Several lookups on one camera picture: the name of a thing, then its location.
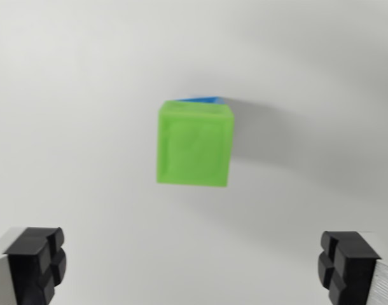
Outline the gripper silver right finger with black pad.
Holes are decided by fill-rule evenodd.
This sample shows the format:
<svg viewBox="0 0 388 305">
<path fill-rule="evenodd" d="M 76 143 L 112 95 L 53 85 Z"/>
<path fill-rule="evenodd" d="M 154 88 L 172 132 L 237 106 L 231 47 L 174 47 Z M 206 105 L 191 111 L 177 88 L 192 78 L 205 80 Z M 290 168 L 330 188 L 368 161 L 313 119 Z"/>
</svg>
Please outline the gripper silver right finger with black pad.
<svg viewBox="0 0 388 305">
<path fill-rule="evenodd" d="M 388 239 L 373 232 L 325 231 L 318 276 L 332 304 L 388 304 Z"/>
</svg>

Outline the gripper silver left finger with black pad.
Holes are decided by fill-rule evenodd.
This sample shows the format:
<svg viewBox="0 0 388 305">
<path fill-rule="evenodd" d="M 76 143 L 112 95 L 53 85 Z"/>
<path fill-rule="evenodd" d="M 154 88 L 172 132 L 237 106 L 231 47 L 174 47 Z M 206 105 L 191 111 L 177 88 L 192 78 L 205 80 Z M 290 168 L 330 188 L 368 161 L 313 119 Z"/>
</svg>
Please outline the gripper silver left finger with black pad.
<svg viewBox="0 0 388 305">
<path fill-rule="evenodd" d="M 62 283 L 67 258 L 60 227 L 12 227 L 0 237 L 0 305 L 45 305 Z"/>
</svg>

